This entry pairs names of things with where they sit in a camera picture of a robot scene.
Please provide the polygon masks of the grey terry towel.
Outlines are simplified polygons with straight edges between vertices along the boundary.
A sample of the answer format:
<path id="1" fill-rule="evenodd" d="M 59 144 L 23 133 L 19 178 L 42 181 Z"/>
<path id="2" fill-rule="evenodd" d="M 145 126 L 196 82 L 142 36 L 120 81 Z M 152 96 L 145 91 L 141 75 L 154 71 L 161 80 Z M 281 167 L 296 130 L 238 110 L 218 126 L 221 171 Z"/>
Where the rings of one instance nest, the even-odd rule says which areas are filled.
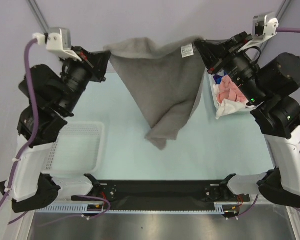
<path id="1" fill-rule="evenodd" d="M 139 37 L 103 48 L 150 127 L 145 139 L 159 150 L 177 139 L 201 101 L 206 66 L 194 47 L 201 39 L 195 35 L 160 46 Z"/>

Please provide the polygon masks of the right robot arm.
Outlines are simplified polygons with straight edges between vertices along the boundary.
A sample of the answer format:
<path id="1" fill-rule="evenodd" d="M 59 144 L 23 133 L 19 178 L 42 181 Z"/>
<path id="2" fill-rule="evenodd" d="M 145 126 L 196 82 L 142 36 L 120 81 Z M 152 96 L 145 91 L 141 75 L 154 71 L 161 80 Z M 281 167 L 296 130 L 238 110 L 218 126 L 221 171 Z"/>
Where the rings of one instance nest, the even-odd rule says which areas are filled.
<path id="1" fill-rule="evenodd" d="M 273 169 L 256 175 L 231 174 L 220 195 L 262 195 L 269 202 L 300 209 L 300 105 L 291 94 L 300 88 L 300 58 L 281 53 L 264 67 L 248 57 L 269 36 L 246 32 L 228 40 L 201 40 L 194 46 L 211 75 L 224 71 L 254 106 L 250 112 L 264 135 Z"/>

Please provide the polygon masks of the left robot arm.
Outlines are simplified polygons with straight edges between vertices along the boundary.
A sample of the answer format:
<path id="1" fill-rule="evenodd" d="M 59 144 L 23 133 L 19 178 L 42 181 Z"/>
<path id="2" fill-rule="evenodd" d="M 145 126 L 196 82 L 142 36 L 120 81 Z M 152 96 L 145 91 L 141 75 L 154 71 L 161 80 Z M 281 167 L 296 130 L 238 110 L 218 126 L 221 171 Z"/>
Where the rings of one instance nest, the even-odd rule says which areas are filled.
<path id="1" fill-rule="evenodd" d="M 21 113 L 18 125 L 20 148 L 10 176 L 0 182 L 3 199 L 11 200 L 14 213 L 39 210 L 53 203 L 68 186 L 56 177 L 43 173 L 43 166 L 67 118 L 90 82 L 102 83 L 111 52 L 89 52 L 76 46 L 79 59 L 62 58 L 61 73 L 48 65 L 27 66 L 19 90 L 29 106 Z"/>

